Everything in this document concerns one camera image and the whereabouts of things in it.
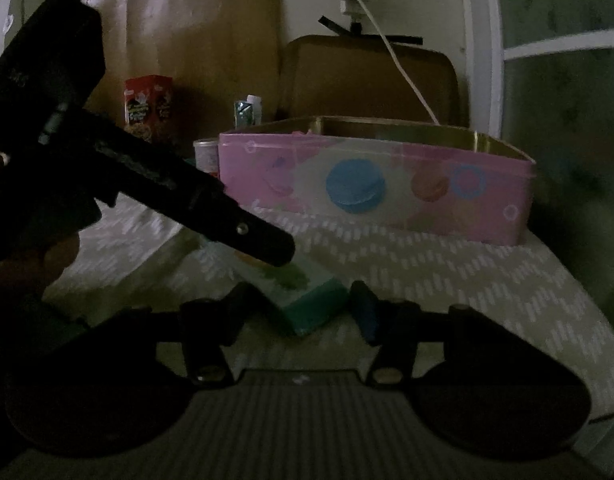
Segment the teal white tissue packet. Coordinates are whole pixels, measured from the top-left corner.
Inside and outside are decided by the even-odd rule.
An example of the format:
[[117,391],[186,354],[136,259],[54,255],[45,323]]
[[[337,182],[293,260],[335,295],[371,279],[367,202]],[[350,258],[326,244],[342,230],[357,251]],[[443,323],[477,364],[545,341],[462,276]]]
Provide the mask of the teal white tissue packet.
[[271,266],[225,245],[207,243],[211,269],[255,287],[298,337],[315,332],[341,314],[347,288],[324,266],[298,252],[286,266]]

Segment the red snack box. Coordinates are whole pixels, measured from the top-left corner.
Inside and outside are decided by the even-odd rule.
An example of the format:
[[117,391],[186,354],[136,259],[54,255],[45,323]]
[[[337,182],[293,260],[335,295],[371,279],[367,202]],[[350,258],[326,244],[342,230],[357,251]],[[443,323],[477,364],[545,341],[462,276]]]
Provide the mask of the red snack box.
[[173,78],[147,75],[124,82],[124,130],[147,142],[170,133]]

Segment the white round lidded tub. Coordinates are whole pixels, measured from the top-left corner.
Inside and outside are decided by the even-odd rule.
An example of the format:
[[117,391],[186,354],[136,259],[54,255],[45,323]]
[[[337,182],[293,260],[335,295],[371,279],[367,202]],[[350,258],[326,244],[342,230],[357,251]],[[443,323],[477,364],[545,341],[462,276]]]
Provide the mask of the white round lidded tub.
[[193,142],[195,167],[198,170],[219,177],[219,142],[217,138],[202,139]]

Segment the patterned grey tablecloth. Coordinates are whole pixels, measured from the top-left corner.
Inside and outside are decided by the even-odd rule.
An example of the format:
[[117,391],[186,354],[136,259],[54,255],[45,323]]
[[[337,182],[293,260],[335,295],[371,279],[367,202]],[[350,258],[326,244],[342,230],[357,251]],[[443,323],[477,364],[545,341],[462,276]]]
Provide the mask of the patterned grey tablecloth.
[[444,312],[466,304],[568,366],[592,394],[592,416],[614,414],[614,330],[583,286],[533,234],[516,247],[406,232],[357,221],[265,211],[297,244],[299,269],[270,270],[209,243],[128,197],[80,235],[76,261],[45,300],[98,324],[125,307],[173,310],[269,275],[299,284],[322,266],[342,284]]

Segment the dark brown tray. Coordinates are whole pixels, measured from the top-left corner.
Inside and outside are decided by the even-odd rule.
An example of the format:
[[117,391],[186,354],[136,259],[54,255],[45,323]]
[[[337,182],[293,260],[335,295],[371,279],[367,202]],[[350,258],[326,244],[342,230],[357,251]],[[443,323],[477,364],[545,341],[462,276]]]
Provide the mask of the dark brown tray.
[[441,52],[395,46],[404,74],[377,36],[304,36],[283,53],[275,118],[345,116],[462,126],[458,78]]

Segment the pink macaron print tin box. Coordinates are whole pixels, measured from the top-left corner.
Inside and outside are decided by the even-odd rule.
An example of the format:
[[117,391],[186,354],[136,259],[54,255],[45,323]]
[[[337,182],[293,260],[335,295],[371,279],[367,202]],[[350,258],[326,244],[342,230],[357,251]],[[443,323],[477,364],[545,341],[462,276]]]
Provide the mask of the pink macaron print tin box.
[[218,138],[219,174],[243,206],[519,243],[535,162],[485,133],[396,119],[313,116]]

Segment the white window frame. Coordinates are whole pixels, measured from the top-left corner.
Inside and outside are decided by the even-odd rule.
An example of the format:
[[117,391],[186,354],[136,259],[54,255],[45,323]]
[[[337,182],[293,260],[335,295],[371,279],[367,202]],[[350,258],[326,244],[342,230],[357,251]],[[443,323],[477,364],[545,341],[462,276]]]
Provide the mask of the white window frame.
[[462,0],[470,125],[499,138],[509,64],[614,50],[614,0]]

